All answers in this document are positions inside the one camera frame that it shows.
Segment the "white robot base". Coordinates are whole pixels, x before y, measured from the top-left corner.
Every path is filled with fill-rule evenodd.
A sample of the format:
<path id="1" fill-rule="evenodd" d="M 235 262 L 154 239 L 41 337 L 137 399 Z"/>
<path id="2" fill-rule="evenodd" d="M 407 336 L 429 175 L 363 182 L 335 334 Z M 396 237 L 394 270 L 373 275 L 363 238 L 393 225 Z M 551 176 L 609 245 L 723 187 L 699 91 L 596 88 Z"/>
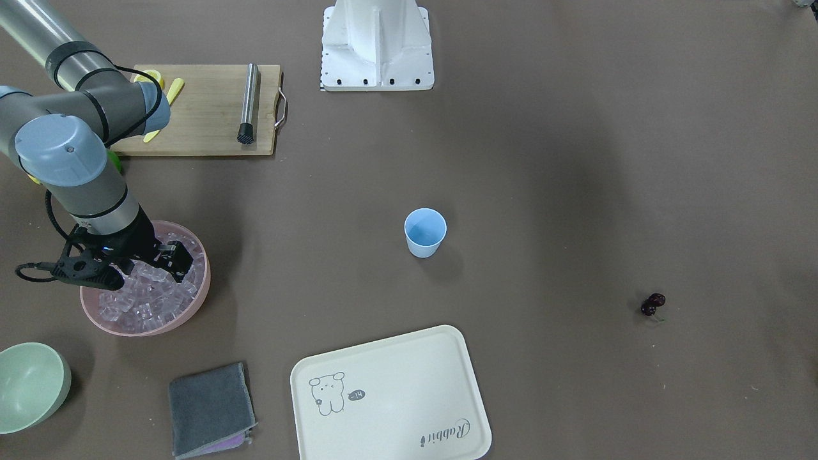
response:
<path id="1" fill-rule="evenodd" d="M 337 1 L 322 15 L 324 91 L 435 86 L 429 12 L 415 1 Z"/>

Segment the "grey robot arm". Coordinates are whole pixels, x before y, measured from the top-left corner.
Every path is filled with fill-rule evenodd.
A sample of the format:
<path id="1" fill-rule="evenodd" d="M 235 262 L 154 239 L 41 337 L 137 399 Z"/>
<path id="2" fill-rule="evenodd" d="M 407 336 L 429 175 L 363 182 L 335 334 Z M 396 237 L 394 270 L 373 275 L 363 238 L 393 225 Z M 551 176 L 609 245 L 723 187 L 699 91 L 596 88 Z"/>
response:
<path id="1" fill-rule="evenodd" d="M 137 261 L 181 282 L 193 258 L 161 242 L 108 149 L 167 126 L 171 107 L 156 79 L 131 81 L 46 1 L 3 1 L 2 27 L 44 67 L 61 93 L 33 96 L 2 87 L 2 152 L 74 220 L 54 262 L 18 265 L 29 282 L 120 290 Z"/>

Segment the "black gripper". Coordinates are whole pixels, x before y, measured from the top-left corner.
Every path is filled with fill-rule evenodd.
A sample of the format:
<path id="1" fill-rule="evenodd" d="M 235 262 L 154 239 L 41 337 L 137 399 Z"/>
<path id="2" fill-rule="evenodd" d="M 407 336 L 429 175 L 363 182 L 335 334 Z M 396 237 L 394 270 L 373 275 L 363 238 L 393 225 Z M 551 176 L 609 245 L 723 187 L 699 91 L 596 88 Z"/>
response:
<path id="1" fill-rule="evenodd" d="M 58 261 L 50 266 L 50 276 L 74 286 L 120 290 L 125 285 L 120 272 L 129 274 L 135 260 L 163 269 L 178 284 L 193 264 L 181 241 L 156 239 L 152 222 L 140 209 L 131 224 L 112 234 L 93 234 L 76 224 Z"/>

